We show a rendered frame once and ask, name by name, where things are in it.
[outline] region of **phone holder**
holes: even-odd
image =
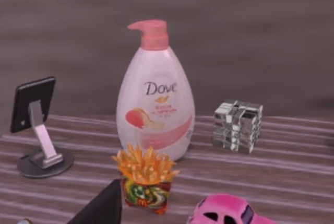
[[[13,117],[10,131],[21,132],[32,128],[40,149],[19,159],[17,169],[22,176],[29,178],[47,178],[58,175],[74,162],[73,155],[55,148],[44,125],[47,119],[55,78],[49,77],[27,84],[16,89]]]

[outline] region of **striped table surface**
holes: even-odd
[[[184,224],[211,193],[246,198],[260,215],[277,223],[332,224],[334,219],[334,121],[266,117],[251,155],[211,146],[212,117],[196,117],[185,157],[177,164],[168,212],[162,217],[124,206],[122,223]],[[32,131],[0,139],[0,223],[28,217],[34,224],[65,224],[118,172],[111,155],[120,149],[115,117],[50,116],[56,146],[75,155],[67,172],[43,180],[16,170],[23,153],[36,149]]]

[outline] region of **gray background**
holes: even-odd
[[[0,128],[17,85],[57,77],[55,114],[112,114],[140,34],[160,18],[197,114],[226,98],[266,115],[334,112],[334,0],[0,0]]]

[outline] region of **stand base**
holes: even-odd
[[[36,157],[38,156],[43,157],[42,151],[39,150],[20,158],[17,162],[17,169],[22,176],[34,179],[48,178],[61,174],[73,165],[74,156],[65,149],[56,148],[56,152],[58,154],[62,154],[63,156],[63,161],[58,164],[45,169],[38,166],[36,162],[33,162],[33,160],[36,160]]]

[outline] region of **silver cube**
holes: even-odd
[[[259,139],[263,106],[225,100],[214,112],[212,144],[250,154]]]

